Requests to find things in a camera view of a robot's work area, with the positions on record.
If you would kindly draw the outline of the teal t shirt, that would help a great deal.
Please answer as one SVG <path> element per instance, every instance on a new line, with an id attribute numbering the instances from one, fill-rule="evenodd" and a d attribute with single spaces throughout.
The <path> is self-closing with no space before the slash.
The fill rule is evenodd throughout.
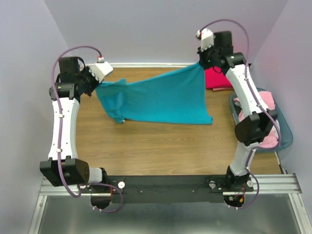
<path id="1" fill-rule="evenodd" d="M 142 81 L 103 82 L 96 95 L 115 122 L 125 120 L 211 125 L 205 103 L 205 74 L 199 63 Z"/>

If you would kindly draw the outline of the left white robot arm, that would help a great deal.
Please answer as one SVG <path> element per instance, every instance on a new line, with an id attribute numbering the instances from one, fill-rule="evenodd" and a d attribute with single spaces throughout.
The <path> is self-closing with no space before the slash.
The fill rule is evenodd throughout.
<path id="1" fill-rule="evenodd" d="M 80 57 L 58 60 L 59 74 L 54 87 L 49 89 L 54 114 L 52 144 L 48 159 L 40 162 L 39 169 L 55 187 L 89 183 L 96 192 L 102 193 L 108 187 L 106 171 L 91 168 L 78 158 L 76 123 L 81 96 L 91 96 L 113 69 L 102 56 L 98 56 L 93 66 L 81 68 L 80 62 L 83 62 Z"/>

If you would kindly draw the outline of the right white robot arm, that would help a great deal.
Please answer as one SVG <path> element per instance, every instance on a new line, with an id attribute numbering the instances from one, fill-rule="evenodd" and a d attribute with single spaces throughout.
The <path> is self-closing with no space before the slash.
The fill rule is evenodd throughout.
<path id="1" fill-rule="evenodd" d="M 199 63 L 204 69 L 220 68 L 240 101 L 244 119 L 234 129 L 238 140 L 234 159 L 227 169 L 223 185 L 235 191 L 249 180 L 249 167 L 256 149 L 276 126 L 277 111 L 262 100 L 242 53 L 235 53 L 230 31 L 199 30 Z"/>

